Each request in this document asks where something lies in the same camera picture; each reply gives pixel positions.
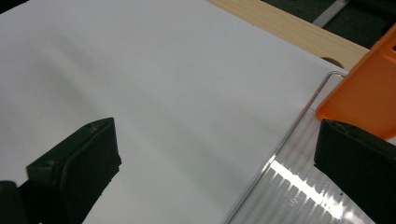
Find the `wooden surface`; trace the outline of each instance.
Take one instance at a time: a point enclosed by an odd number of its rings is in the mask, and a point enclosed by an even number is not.
[[[260,0],[207,1],[321,58],[334,59],[346,70],[368,51]]]

